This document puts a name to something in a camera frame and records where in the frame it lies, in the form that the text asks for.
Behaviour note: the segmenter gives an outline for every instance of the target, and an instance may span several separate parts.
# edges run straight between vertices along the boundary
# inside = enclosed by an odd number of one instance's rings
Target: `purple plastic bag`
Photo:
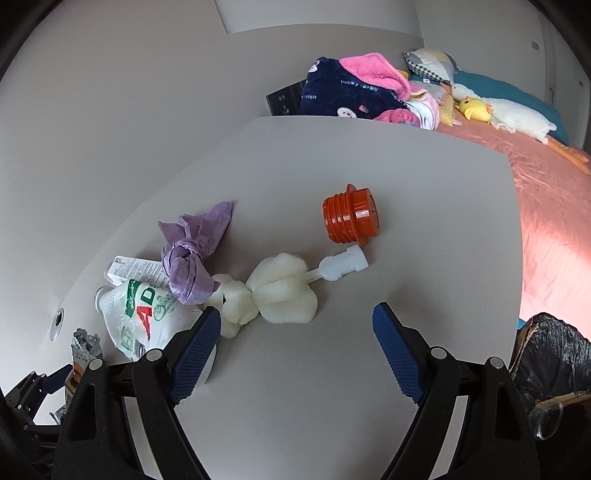
[[[162,266],[173,294],[185,305],[207,300],[217,282],[203,261],[215,252],[232,218],[232,202],[220,202],[207,213],[181,215],[178,223],[158,222],[168,244],[162,250]]]

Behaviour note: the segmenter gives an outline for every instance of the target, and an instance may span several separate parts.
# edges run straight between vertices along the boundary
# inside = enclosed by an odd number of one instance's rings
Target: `barcode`
[[[146,353],[146,347],[143,343],[138,342],[138,339],[134,339],[134,354],[137,358],[142,358]]]

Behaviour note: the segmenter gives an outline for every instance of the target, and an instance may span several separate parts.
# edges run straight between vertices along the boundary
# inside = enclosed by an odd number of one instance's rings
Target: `blue gripper pad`
[[[173,406],[178,405],[193,392],[203,367],[219,339],[221,327],[220,313],[212,309],[174,364],[171,371],[173,385],[168,391],[168,399]]]
[[[372,325],[382,351],[390,364],[402,393],[411,397],[416,404],[421,403],[425,389],[421,381],[421,368],[398,330],[399,321],[390,317],[387,308],[374,307]]]

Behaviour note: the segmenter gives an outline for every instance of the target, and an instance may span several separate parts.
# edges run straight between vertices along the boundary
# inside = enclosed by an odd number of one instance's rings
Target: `navy blue blanket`
[[[407,106],[394,90],[365,83],[326,57],[312,65],[301,92],[300,115],[374,119],[398,108]]]

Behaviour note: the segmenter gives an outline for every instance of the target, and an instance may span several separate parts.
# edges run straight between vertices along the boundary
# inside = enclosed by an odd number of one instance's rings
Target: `checkered pillow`
[[[454,61],[442,51],[421,48],[404,52],[404,59],[414,73],[422,78],[451,85],[453,83]]]

